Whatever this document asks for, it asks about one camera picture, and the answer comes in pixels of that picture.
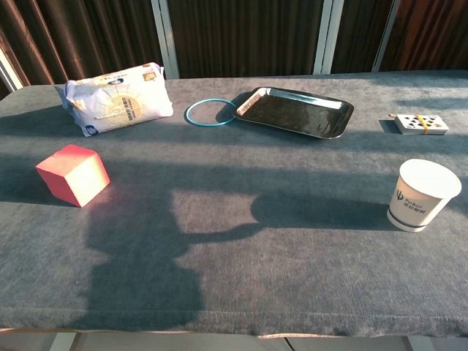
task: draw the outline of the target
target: paper cup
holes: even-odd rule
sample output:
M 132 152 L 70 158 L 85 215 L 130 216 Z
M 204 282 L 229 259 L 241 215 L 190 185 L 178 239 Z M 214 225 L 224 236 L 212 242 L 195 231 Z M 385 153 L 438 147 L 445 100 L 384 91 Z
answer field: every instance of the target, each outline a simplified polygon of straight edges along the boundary
M 387 217 L 397 228 L 420 232 L 460 191 L 461 182 L 451 170 L 425 159 L 409 159 L 400 167 Z

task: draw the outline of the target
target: gray felt surface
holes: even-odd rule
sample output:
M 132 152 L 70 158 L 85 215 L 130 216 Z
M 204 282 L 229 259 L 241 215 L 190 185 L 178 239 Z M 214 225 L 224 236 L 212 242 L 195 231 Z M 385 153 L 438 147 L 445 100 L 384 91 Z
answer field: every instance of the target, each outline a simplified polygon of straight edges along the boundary
M 344 99 L 355 112 L 336 140 L 184 120 L 193 102 L 258 86 Z M 0 327 L 468 335 L 466 71 L 167 89 L 173 117 L 89 138 L 52 86 L 0 102 Z M 450 131 L 401 135 L 390 112 L 440 114 Z M 214 103 L 193 117 L 228 113 Z M 111 178 L 85 208 L 55 199 L 34 169 L 69 143 L 97 151 Z M 464 188 L 423 232 L 406 233 L 386 209 L 414 157 L 446 165 Z

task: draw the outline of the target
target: metal tray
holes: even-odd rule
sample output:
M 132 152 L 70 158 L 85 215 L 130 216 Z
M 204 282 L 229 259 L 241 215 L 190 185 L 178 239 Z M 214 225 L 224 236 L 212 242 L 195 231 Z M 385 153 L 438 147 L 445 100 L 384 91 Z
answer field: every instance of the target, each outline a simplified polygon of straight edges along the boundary
M 236 110 L 244 121 L 313 137 L 341 137 L 354 110 L 349 102 L 303 91 L 260 87 Z

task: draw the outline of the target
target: blue ring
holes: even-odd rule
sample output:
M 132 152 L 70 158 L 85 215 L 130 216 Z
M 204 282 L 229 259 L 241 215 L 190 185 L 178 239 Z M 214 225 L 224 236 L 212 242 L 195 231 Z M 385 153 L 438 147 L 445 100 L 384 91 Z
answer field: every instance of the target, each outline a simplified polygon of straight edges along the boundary
M 196 122 L 196 121 L 194 121 L 193 119 L 190 118 L 190 112 L 192 112 L 192 109 L 195 106 L 198 106 L 198 105 L 203 104 L 205 102 L 211 102 L 211 101 L 224 102 L 225 104 L 236 107 L 235 104 L 232 101 L 226 100 L 226 99 L 220 99 L 220 98 L 217 98 L 217 97 L 215 97 L 213 99 L 200 100 L 199 102 L 196 102 L 192 106 L 187 108 L 187 111 L 185 112 L 185 118 L 187 119 L 187 121 L 190 124 L 193 124 L 194 126 L 199 126 L 199 127 L 219 127 L 219 126 L 223 126 L 223 125 L 228 124 L 229 122 L 235 120 L 235 116 L 233 116 L 231 119 L 228 119 L 227 121 L 223 121 L 223 122 L 219 122 L 219 123 L 201 123 L 201 122 Z

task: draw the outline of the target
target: red block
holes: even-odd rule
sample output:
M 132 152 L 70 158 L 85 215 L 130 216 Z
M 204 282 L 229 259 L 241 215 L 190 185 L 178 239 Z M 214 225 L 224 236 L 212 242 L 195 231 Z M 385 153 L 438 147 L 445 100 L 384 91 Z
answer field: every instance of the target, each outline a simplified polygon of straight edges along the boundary
M 96 151 L 67 145 L 36 166 L 53 196 L 83 207 L 109 183 Z

